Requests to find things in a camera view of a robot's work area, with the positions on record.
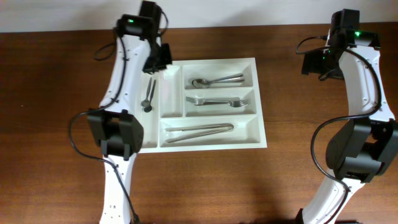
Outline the large steel spoon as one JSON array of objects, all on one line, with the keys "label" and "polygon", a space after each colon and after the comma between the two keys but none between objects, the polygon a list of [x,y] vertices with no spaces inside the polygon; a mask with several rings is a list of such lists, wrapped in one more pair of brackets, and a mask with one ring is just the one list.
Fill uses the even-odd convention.
[{"label": "large steel spoon", "polygon": [[218,84],[218,83],[236,83],[236,82],[243,82],[244,78],[243,77],[238,77],[238,78],[227,78],[227,79],[219,79],[219,80],[205,80],[205,79],[195,79],[192,81],[192,85],[195,88],[209,88],[210,85],[212,84]]},{"label": "large steel spoon", "polygon": [[242,73],[230,75],[227,77],[221,77],[214,80],[207,80],[204,78],[197,78],[192,80],[192,85],[195,88],[209,88],[212,84],[215,83],[236,83],[243,82],[244,75]]}]

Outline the small steel teaspoon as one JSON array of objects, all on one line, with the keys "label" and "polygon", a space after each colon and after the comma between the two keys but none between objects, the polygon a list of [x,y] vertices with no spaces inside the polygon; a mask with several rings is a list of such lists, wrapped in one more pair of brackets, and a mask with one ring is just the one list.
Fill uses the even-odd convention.
[{"label": "small steel teaspoon", "polygon": [[144,108],[144,112],[146,112],[146,113],[152,111],[151,103],[152,103],[152,100],[153,100],[153,97],[154,97],[156,82],[157,82],[157,80],[152,81],[151,90],[150,90],[150,94],[149,94],[149,104],[148,104],[147,107]]},{"label": "small steel teaspoon", "polygon": [[147,107],[149,104],[149,94],[150,94],[150,90],[151,90],[151,85],[152,85],[152,78],[149,79],[149,83],[148,83],[147,90],[146,90],[146,98],[141,102],[141,106],[143,108]]}]

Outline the steel fork pointing up-left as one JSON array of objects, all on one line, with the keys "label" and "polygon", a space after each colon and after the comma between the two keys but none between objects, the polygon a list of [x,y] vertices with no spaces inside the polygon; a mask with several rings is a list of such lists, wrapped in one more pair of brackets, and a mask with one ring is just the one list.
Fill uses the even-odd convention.
[{"label": "steel fork pointing up-left", "polygon": [[218,105],[218,104],[230,104],[232,102],[240,102],[240,100],[237,99],[226,99],[226,100],[218,100],[215,98],[192,98],[189,96],[185,97],[185,100],[189,103],[193,103],[194,105],[197,106],[204,106],[204,105]]}]

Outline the steel fork pointing down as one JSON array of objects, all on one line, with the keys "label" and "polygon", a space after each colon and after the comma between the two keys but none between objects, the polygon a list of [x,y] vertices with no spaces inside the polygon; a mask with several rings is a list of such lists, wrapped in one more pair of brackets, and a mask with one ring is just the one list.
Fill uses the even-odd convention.
[{"label": "steel fork pointing down", "polygon": [[233,108],[239,108],[249,105],[248,100],[205,100],[203,105],[229,105]]}]

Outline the steel kitchen tongs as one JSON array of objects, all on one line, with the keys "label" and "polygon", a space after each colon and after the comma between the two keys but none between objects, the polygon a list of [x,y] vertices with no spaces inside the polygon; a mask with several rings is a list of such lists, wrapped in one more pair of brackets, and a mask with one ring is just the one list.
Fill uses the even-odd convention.
[{"label": "steel kitchen tongs", "polygon": [[167,139],[165,142],[174,143],[179,141],[184,141],[188,139],[199,138],[203,136],[209,136],[213,134],[223,133],[232,131],[234,125],[231,123],[219,123],[219,124],[205,124],[199,126],[188,126],[188,127],[176,127],[176,128],[166,128],[166,132],[190,132],[190,134],[182,135],[179,137],[174,137]]}]

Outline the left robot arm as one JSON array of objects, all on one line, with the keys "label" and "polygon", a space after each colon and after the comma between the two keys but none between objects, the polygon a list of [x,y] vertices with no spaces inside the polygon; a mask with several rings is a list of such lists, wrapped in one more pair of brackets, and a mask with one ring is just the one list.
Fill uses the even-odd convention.
[{"label": "left robot arm", "polygon": [[141,104],[143,74],[165,70],[172,62],[169,45],[161,42],[164,16],[156,2],[142,1],[138,15],[124,14],[117,20],[118,54],[110,83],[99,108],[87,115],[105,168],[100,223],[139,223],[129,197],[133,164],[144,139],[135,112]]}]

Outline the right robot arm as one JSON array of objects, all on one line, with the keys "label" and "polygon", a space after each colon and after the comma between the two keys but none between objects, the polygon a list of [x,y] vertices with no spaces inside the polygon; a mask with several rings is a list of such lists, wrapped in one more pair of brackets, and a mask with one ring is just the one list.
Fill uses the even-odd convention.
[{"label": "right robot arm", "polygon": [[[353,9],[335,12],[328,34],[321,37],[325,46],[302,52],[302,74],[344,81],[349,114],[323,122],[312,136],[311,157],[325,178],[312,201],[299,210],[296,223],[336,223],[354,193],[383,175],[397,155],[397,121],[382,85],[379,37],[359,28],[359,15]],[[345,125],[330,139],[328,168],[323,169],[315,140],[322,128],[337,121]]]}]

